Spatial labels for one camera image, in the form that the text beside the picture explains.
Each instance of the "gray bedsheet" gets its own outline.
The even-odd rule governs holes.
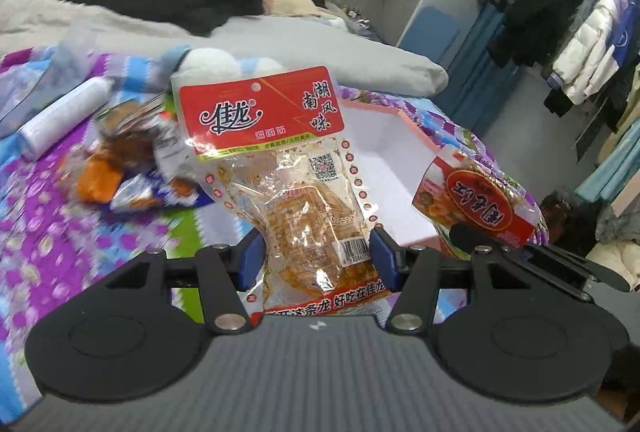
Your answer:
[[[426,57],[300,18],[233,18],[202,38],[175,25],[59,0],[0,0],[0,54],[56,45],[75,23],[94,30],[106,52],[156,57],[177,44],[214,47],[237,59],[270,57],[288,70],[323,65],[340,85],[411,96],[433,96],[448,81]]]

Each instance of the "bed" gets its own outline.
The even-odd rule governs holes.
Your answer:
[[[42,67],[69,28],[77,25],[95,35],[102,51],[92,73],[116,80],[112,104],[164,91],[166,56],[172,48],[215,47],[232,62],[221,68],[216,77],[220,81],[324,64],[342,86],[343,98],[397,107],[437,144],[453,143],[494,163],[481,142],[446,120],[424,98],[446,86],[440,66],[317,19],[234,18],[210,38],[201,38],[174,25],[126,18],[98,7],[57,0],[0,0],[0,55],[4,55],[0,72],[20,65]],[[191,256],[209,244],[235,244],[250,230],[220,204],[127,219],[70,205],[57,192],[52,169],[73,145],[90,141],[92,130],[84,122],[35,164],[18,157],[12,137],[0,141],[3,422],[19,417],[40,396],[24,361],[24,339],[39,318],[145,248],[162,247],[169,257]],[[536,238],[543,242],[544,231]],[[440,309],[450,314],[463,300],[460,294],[452,295]],[[194,319],[202,318],[194,290],[177,290],[174,303]]]

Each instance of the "qr code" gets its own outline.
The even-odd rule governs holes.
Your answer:
[[[334,179],[338,179],[338,173],[335,171],[334,159],[331,154],[310,157],[309,163],[318,181],[333,181]]]

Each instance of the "white puffer jacket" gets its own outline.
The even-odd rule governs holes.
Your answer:
[[[562,78],[562,90],[575,105],[587,96],[587,87],[599,90],[603,84],[594,80],[594,72],[607,52],[607,39],[632,0],[600,0],[554,62],[554,71]]]

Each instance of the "plastic bag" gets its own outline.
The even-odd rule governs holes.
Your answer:
[[[128,100],[95,117],[100,150],[124,168],[146,171],[155,165],[154,141],[162,131],[164,94],[146,104]]]
[[[109,204],[109,210],[131,213],[169,206],[200,208],[211,202],[197,183],[178,177],[167,182],[159,171],[152,170],[123,181]]]
[[[413,204],[440,230],[467,222],[515,247],[540,222],[540,212],[514,187],[453,145],[444,146],[425,172]]]
[[[267,243],[263,310],[325,314],[388,294],[368,249],[377,205],[348,173],[348,142],[330,136],[344,122],[326,69],[179,96],[200,184]]]
[[[266,239],[266,309],[377,279],[370,227],[335,138],[225,158],[215,167],[228,203]]]
[[[95,33],[73,26],[56,48],[47,69],[40,78],[12,89],[0,109],[0,138],[18,130],[86,80],[98,59]]]
[[[109,203],[122,181],[124,170],[108,158],[74,146],[58,168],[58,185],[71,200]]]

